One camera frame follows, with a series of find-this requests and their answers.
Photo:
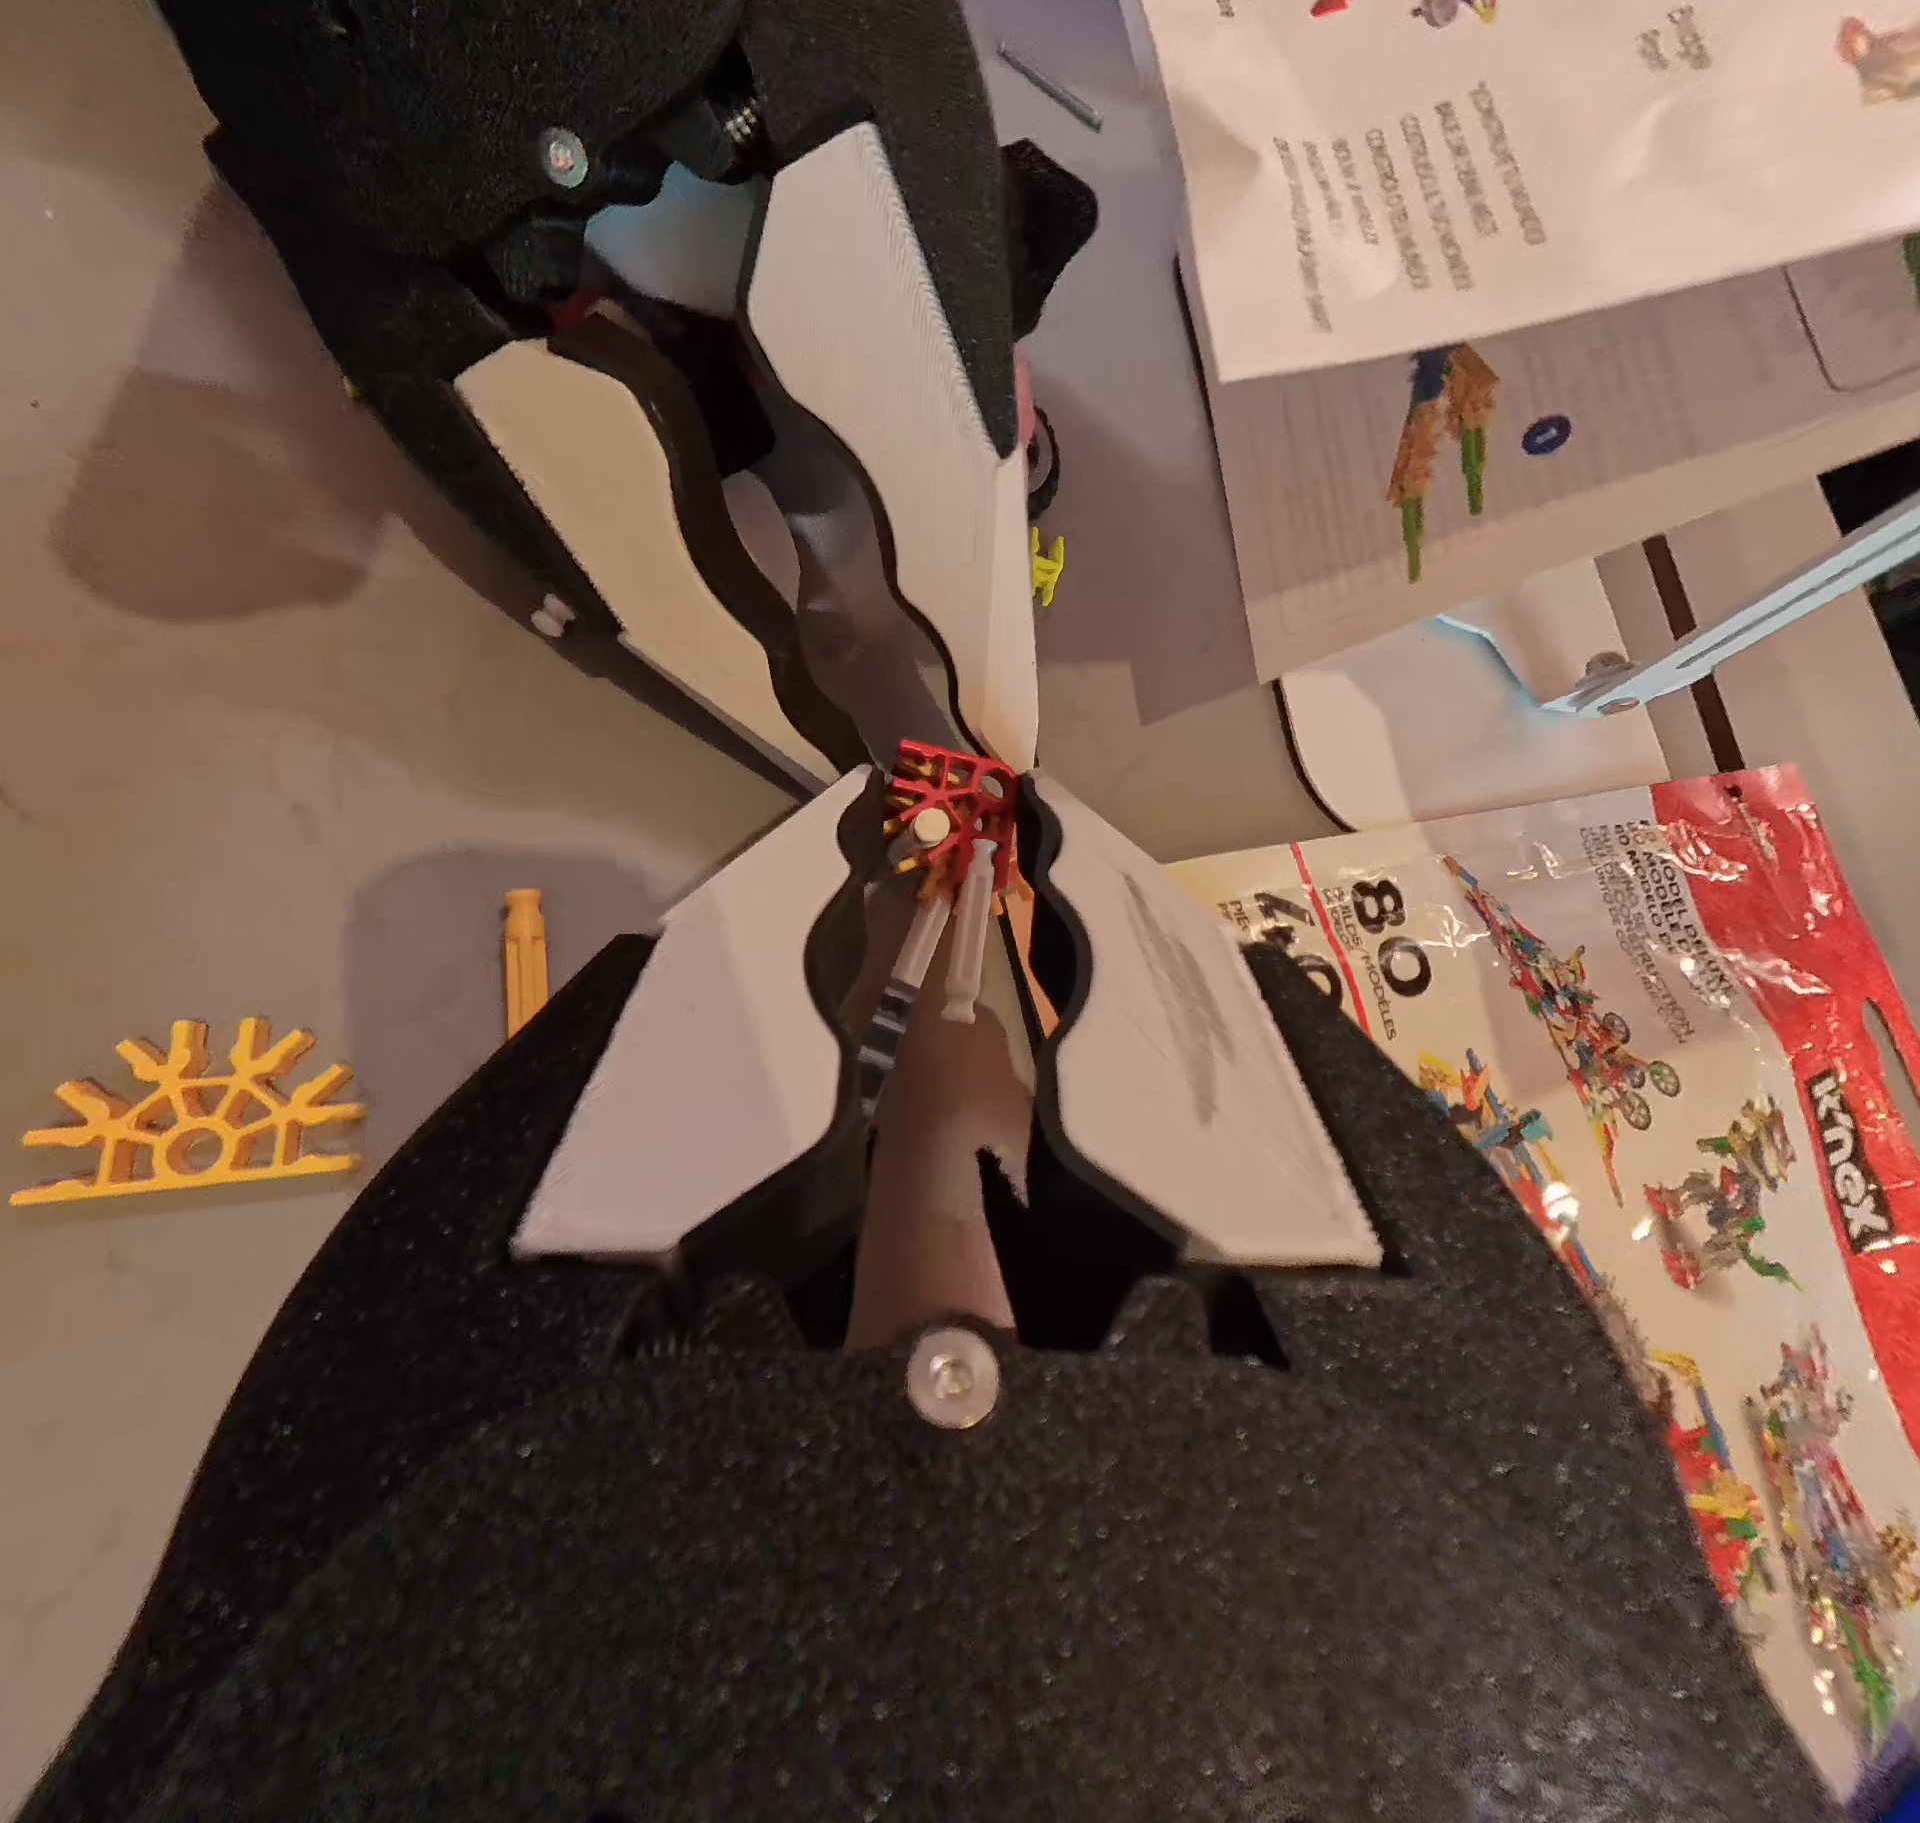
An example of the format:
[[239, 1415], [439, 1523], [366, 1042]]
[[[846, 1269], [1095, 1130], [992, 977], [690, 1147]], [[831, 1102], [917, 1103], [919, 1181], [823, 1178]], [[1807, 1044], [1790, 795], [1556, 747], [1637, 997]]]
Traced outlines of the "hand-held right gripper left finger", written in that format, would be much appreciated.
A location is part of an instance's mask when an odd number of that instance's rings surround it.
[[862, 765], [663, 920], [513, 1237], [517, 1259], [669, 1259], [717, 1233], [842, 1112], [827, 945], [855, 893], [842, 825], [866, 825]]

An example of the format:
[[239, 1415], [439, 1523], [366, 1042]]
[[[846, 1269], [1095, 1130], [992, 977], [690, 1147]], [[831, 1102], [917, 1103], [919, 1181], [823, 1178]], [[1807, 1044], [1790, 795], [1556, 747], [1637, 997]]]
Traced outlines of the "connector assembly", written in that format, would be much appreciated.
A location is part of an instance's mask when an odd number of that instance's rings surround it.
[[927, 805], [917, 809], [904, 829], [907, 848], [900, 863], [919, 868], [916, 915], [904, 943], [881, 985], [877, 1005], [858, 1044], [858, 1102], [869, 1130], [877, 1124], [877, 1106], [887, 1075], [900, 1061], [919, 989], [927, 983], [932, 956], [948, 929], [954, 889], [950, 877], [950, 848], [957, 825], [950, 809]]

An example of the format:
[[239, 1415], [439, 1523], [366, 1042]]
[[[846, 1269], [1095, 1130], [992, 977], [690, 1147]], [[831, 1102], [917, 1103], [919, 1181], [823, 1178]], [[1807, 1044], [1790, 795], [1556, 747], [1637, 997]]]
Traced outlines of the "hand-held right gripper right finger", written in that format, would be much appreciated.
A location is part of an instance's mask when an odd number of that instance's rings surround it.
[[1239, 932], [1060, 779], [1029, 775], [1022, 805], [1063, 1160], [1186, 1259], [1378, 1270], [1381, 1237]]

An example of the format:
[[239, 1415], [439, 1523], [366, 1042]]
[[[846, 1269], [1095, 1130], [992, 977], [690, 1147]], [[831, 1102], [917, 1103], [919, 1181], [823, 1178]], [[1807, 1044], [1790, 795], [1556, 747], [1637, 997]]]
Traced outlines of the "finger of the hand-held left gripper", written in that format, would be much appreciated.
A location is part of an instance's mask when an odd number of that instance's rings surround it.
[[611, 610], [616, 635], [686, 701], [703, 706], [802, 788], [844, 763], [822, 750], [776, 690], [766, 636], [722, 595], [726, 570], [760, 568], [739, 549], [712, 467], [671, 455], [659, 363], [641, 384], [542, 340], [517, 340], [464, 371], [454, 393], [540, 518]]
[[742, 320], [780, 396], [851, 463], [957, 732], [1029, 774], [1041, 709], [1022, 465], [991, 437], [875, 123], [775, 172]]

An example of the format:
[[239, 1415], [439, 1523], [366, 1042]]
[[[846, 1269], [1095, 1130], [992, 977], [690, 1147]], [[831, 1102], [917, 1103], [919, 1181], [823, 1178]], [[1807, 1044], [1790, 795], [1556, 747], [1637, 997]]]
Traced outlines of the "white book stand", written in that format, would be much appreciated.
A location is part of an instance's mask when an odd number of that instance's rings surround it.
[[1336, 827], [1369, 829], [1796, 763], [1837, 797], [1917, 763], [1917, 560], [1691, 687], [1608, 723], [1534, 702], [1639, 663], [1917, 497], [1917, 444], [1531, 579], [1276, 683], [1288, 754]]

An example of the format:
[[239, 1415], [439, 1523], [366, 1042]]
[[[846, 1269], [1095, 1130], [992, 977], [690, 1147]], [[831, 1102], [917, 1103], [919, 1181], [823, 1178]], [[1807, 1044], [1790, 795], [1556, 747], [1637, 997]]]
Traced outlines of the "colourful toy packaging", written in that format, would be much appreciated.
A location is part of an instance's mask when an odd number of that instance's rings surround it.
[[1917, 1032], [1800, 774], [1171, 866], [1503, 1177], [1656, 1426], [1839, 1795], [1917, 1741]]

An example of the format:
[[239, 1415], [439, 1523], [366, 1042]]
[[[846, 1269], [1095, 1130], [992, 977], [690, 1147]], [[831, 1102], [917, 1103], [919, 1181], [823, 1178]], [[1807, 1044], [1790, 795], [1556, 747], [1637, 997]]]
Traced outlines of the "thin dark rod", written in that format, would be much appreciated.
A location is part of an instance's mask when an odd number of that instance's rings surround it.
[[1041, 65], [1017, 51], [1006, 40], [995, 44], [996, 57], [1015, 70], [1020, 81], [1029, 84], [1036, 92], [1046, 96], [1050, 103], [1062, 107], [1068, 116], [1072, 116], [1081, 126], [1092, 133], [1105, 131], [1105, 112], [1095, 107], [1085, 95], [1070, 87], [1070, 84], [1056, 79]]

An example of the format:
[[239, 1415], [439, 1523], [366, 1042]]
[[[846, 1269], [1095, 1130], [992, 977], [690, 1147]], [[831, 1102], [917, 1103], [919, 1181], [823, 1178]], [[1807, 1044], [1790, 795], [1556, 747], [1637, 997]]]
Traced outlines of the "white rod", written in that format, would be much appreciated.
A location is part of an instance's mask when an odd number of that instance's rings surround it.
[[941, 1008], [941, 1020], [950, 1023], [974, 1023], [975, 1020], [996, 896], [996, 860], [999, 845], [992, 838], [977, 836], [962, 886], [954, 899], [950, 926], [952, 941]]

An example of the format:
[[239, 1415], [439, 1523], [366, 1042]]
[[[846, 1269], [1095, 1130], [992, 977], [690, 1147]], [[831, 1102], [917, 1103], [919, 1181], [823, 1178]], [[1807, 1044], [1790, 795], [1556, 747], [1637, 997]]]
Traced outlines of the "red connector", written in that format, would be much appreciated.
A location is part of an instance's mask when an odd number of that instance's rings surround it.
[[1008, 889], [1019, 850], [1020, 779], [996, 758], [900, 740], [884, 788], [887, 861], [916, 877], [917, 898], [957, 896], [977, 840], [992, 845], [992, 893]]

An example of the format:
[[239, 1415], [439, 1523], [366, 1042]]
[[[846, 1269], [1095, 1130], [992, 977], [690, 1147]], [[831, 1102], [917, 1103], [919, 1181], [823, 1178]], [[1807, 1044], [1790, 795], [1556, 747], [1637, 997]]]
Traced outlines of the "building instruction sheet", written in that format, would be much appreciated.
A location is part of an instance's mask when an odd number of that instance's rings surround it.
[[1259, 678], [1917, 437], [1919, 0], [1121, 0]]

